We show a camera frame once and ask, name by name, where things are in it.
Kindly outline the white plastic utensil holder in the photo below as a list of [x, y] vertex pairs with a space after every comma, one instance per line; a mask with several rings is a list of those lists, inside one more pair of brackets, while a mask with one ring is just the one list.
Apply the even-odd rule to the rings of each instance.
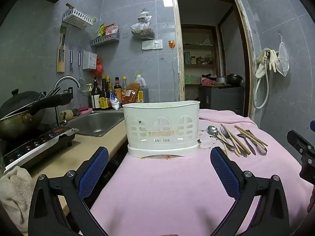
[[123, 105], [129, 155], [194, 155], [199, 148], [199, 101]]

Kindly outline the white wall socket panel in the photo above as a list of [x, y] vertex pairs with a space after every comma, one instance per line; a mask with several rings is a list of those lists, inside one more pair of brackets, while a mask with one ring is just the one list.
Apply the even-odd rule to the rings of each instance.
[[163, 40], [147, 40], [142, 41], [142, 50], [160, 50], [163, 49]]

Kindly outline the cream rubber gloves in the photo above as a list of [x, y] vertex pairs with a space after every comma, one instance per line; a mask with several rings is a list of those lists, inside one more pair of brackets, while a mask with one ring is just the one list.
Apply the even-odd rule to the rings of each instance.
[[278, 53], [278, 51], [269, 49], [267, 47], [262, 50], [261, 54], [256, 59], [258, 68], [256, 70], [255, 76], [257, 79], [261, 79], [263, 76], [265, 76], [268, 70], [273, 71], [274, 73], [277, 72], [277, 66], [279, 64]]

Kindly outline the orange wall hook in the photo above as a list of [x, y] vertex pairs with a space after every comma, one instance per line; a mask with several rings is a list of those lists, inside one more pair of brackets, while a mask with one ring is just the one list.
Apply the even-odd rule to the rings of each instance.
[[174, 41], [174, 40], [169, 40], [169, 41], [168, 41], [168, 45], [169, 45], [169, 47], [170, 47], [171, 49], [174, 49], [174, 48], [175, 48], [175, 46], [176, 46], [176, 44], [175, 44], [175, 41]]

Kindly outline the grey wall shelf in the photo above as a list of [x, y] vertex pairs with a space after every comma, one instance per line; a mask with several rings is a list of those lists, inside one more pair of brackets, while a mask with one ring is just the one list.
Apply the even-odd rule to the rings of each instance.
[[91, 46], [100, 46], [107, 43], [117, 42], [120, 40], [119, 32], [115, 34], [105, 35], [90, 41]]

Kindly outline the red plastic bag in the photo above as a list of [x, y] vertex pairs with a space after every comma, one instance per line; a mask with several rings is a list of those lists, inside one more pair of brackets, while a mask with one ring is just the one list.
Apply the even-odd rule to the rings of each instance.
[[102, 74], [103, 74], [103, 65], [101, 64], [101, 59], [97, 57], [94, 75], [96, 77], [101, 77]]

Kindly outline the stainless steel sink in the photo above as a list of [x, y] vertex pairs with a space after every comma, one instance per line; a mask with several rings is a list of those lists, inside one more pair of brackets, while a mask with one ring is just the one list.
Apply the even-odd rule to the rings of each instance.
[[67, 127], [78, 129], [77, 134], [80, 135], [102, 137], [123, 119], [123, 112], [92, 111], [71, 120]]

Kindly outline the loofah scrubber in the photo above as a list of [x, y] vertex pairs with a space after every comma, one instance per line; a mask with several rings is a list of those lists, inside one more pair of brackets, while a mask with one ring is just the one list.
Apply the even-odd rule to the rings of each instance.
[[74, 118], [74, 114], [72, 110], [64, 110], [64, 111], [60, 111], [59, 113], [59, 118], [60, 120], [72, 120]]

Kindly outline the bamboo chopstick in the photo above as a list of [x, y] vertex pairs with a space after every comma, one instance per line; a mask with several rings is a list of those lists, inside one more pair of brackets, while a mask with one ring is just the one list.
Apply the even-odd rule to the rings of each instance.
[[231, 137], [236, 141], [236, 143], [243, 148], [244, 152], [246, 152], [247, 155], [250, 155], [251, 152], [248, 150], [248, 148], [233, 134], [231, 133], [226, 127], [224, 127], [228, 134], [231, 135]]
[[218, 136], [218, 139], [220, 140], [220, 142], [222, 142], [222, 144], [223, 144], [223, 146], [224, 146], [225, 155], [226, 155], [227, 157], [229, 157], [229, 150], [228, 150], [228, 148], [227, 148], [227, 145], [226, 145], [225, 141], [223, 140], [223, 138], [222, 138], [222, 136], [221, 136], [221, 133], [219, 132], [217, 136]]
[[241, 127], [235, 125], [234, 126], [238, 131], [244, 133], [245, 135], [247, 135], [248, 137], [251, 137], [253, 140], [255, 140], [256, 142], [260, 143], [261, 145], [264, 145], [265, 147], [267, 147], [268, 145], [263, 142], [262, 140], [260, 140], [259, 138], [255, 137], [255, 135], [253, 135], [252, 133], [249, 133], [248, 131], [242, 129]]
[[229, 147], [231, 149], [231, 151], [233, 151], [239, 157], [240, 153], [236, 150], [235, 145], [234, 144], [229, 144], [229, 142], [227, 141], [227, 138], [221, 132], [219, 132], [219, 135], [222, 138], [222, 140], [225, 142], [225, 145], [227, 147]]

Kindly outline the clear plastic bag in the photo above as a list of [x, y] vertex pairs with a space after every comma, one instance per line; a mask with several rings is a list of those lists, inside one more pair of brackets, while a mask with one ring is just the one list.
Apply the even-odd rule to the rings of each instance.
[[277, 55], [278, 64], [276, 65], [276, 70], [279, 74], [286, 77], [290, 69], [289, 55], [287, 53], [282, 36], [280, 34], [279, 36], [280, 36], [280, 44], [278, 48], [278, 55]]

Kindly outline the induction cooker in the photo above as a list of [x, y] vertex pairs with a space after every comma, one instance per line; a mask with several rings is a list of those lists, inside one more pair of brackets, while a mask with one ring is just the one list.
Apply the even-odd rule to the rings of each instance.
[[14, 169], [16, 166], [22, 167], [31, 160], [46, 151], [52, 151], [62, 145], [72, 145], [75, 134], [79, 132], [77, 128], [57, 127], [44, 134], [27, 140], [16, 147], [10, 147], [9, 151], [3, 155], [5, 169], [3, 175]]

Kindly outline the beige dish rag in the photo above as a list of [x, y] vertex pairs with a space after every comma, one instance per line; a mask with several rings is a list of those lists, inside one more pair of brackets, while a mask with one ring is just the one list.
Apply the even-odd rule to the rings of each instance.
[[28, 217], [34, 188], [31, 175], [19, 166], [1, 177], [1, 203], [21, 232], [28, 231]]

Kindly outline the white salt bag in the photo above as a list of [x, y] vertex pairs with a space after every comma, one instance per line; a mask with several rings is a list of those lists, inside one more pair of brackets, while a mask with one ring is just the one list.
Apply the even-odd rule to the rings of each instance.
[[110, 93], [110, 99], [109, 100], [110, 100], [111, 106], [114, 110], [120, 109], [120, 107], [121, 107], [120, 102], [113, 92]]

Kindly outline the mesh strainer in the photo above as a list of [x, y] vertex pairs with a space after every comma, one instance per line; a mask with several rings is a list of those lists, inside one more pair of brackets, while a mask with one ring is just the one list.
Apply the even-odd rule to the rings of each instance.
[[79, 54], [78, 54], [78, 70], [79, 70], [79, 84], [80, 84], [79, 90], [82, 95], [89, 96], [90, 95], [89, 88], [86, 82], [81, 77], [81, 51], [79, 51]]

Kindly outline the white wall box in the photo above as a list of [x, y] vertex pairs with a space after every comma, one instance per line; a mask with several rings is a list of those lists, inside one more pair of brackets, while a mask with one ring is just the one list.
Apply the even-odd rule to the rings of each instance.
[[97, 54], [89, 51], [83, 51], [82, 69], [96, 70]]

